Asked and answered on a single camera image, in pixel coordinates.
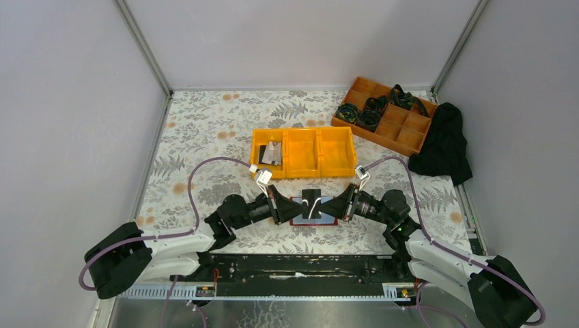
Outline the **grey credit card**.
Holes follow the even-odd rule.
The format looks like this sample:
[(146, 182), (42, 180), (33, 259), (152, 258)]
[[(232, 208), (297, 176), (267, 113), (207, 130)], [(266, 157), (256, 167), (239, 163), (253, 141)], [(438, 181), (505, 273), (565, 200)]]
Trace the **grey credit card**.
[(280, 141), (269, 141), (262, 156), (262, 163), (267, 165), (282, 165), (283, 144)]

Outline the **yellow three-compartment bin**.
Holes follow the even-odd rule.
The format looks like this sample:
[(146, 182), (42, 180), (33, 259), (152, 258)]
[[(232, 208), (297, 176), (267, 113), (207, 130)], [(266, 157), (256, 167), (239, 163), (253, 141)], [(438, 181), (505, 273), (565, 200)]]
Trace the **yellow three-compartment bin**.
[[(282, 165), (258, 164), (259, 146), (269, 141), (283, 144)], [(274, 180), (353, 177), (357, 164), (353, 134), (349, 127), (255, 129), (251, 164), (269, 169)]]

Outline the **black credit card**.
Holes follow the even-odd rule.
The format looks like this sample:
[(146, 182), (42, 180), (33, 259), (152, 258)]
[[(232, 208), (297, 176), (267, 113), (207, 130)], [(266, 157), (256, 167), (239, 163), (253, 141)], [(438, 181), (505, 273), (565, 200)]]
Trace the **black credit card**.
[(322, 194), (320, 189), (303, 189), (301, 202), (307, 207), (302, 214), (303, 219), (321, 219), (322, 214), (318, 210), (318, 205), (321, 204)]

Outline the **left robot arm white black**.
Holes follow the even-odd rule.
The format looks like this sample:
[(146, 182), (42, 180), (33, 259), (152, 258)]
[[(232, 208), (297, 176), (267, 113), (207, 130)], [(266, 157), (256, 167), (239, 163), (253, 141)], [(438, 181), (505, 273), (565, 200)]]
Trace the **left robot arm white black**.
[(194, 228), (171, 228), (146, 232), (135, 222), (124, 223), (84, 255), (79, 284), (110, 299), (134, 283), (174, 275), (202, 281), (212, 271), (210, 251), (236, 240), (236, 231), (266, 219), (285, 223), (308, 210), (267, 186), (254, 201), (228, 195), (202, 224)]

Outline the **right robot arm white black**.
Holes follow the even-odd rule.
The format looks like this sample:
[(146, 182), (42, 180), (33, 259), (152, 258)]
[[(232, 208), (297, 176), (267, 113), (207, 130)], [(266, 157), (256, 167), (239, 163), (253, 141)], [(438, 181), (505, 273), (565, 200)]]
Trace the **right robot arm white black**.
[(467, 305), (484, 327), (531, 325), (535, 313), (538, 323), (545, 318), (545, 310), (511, 261), (470, 254), (429, 236), (410, 216), (400, 190), (389, 190), (377, 199), (350, 184), (342, 194), (315, 207), (343, 221), (359, 216), (384, 224), (382, 235), (396, 258), (391, 264), (394, 277), (434, 284)]

